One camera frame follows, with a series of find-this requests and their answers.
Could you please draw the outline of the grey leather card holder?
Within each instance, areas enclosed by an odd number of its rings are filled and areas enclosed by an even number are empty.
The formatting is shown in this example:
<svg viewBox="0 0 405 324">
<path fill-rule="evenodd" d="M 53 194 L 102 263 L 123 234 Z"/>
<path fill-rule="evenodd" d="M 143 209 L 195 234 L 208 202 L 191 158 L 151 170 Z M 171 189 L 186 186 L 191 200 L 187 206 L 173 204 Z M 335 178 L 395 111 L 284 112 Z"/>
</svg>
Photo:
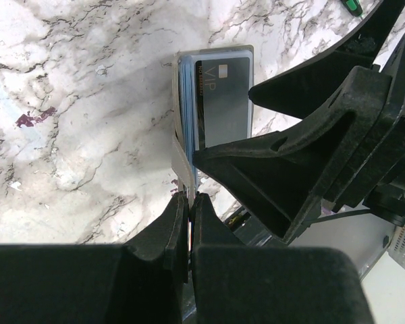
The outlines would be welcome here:
<svg viewBox="0 0 405 324">
<path fill-rule="evenodd" d="M 198 188 L 198 171 L 193 164 L 193 154 L 195 151 L 202 150 L 198 147 L 198 126 L 196 122 L 195 62 L 199 59 L 240 57 L 242 55 L 250 57 L 250 90 L 254 85 L 254 48 L 251 45 L 187 51 L 178 53 L 173 62 L 175 135 L 173 137 L 172 167 L 188 198 L 194 198 Z M 251 101 L 250 105 L 252 109 L 250 113 L 251 136 L 253 119 L 253 104 Z"/>
</svg>

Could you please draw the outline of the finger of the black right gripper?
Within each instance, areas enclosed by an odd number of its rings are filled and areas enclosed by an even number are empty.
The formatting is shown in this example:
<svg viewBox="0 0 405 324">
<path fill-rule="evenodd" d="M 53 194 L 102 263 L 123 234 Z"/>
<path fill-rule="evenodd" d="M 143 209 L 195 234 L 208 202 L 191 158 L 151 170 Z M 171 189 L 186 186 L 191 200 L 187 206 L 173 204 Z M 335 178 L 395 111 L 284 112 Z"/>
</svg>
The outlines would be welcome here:
<svg viewBox="0 0 405 324">
<path fill-rule="evenodd" d="M 196 151 L 194 165 L 289 242 L 377 121 L 391 83 L 388 75 L 355 67 L 296 125 Z"/>
</svg>

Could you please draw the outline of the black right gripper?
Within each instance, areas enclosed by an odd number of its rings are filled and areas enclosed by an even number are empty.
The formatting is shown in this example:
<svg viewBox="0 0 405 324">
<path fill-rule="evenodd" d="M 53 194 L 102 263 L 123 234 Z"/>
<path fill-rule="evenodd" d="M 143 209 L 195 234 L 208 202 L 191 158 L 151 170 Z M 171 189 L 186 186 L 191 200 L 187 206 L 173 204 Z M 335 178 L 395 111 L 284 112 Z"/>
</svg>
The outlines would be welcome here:
<svg viewBox="0 0 405 324">
<path fill-rule="evenodd" d="M 405 34 L 380 72 L 364 68 L 404 7 L 405 0 L 380 1 L 332 47 L 248 93 L 255 105 L 299 119 L 324 103 L 325 135 L 335 140 L 329 161 L 340 170 L 325 182 L 321 204 L 341 217 L 342 207 L 362 205 L 398 227 L 405 225 Z"/>
</svg>

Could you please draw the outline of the black VIP credit card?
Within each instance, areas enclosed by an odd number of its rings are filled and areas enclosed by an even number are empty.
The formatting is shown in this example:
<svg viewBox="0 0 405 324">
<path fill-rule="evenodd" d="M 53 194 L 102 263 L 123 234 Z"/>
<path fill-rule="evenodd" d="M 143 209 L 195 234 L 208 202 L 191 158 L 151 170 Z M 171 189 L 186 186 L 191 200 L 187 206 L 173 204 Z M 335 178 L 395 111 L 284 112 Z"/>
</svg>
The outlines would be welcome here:
<svg viewBox="0 0 405 324">
<path fill-rule="evenodd" d="M 250 136 L 250 72 L 248 55 L 195 62 L 199 149 Z"/>
</svg>

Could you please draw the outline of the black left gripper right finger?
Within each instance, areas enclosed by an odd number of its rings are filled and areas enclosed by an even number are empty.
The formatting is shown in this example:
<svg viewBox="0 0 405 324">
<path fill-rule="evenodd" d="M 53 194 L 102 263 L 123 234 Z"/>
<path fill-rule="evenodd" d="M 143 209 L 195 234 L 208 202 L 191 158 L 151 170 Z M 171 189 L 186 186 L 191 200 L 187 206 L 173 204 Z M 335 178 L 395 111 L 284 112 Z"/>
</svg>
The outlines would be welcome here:
<svg viewBox="0 0 405 324">
<path fill-rule="evenodd" d="M 354 264 L 330 248 L 246 246 L 199 194 L 192 207 L 199 323 L 372 323 Z"/>
</svg>

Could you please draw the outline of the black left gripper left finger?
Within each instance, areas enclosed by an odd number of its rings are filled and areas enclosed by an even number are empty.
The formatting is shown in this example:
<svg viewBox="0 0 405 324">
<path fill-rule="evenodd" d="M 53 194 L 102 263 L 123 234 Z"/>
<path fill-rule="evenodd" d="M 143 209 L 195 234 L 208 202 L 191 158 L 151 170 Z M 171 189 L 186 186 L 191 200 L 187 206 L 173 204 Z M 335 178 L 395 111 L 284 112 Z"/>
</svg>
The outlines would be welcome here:
<svg viewBox="0 0 405 324">
<path fill-rule="evenodd" d="M 124 244 L 0 245 L 0 323 L 180 323 L 188 199 Z"/>
</svg>

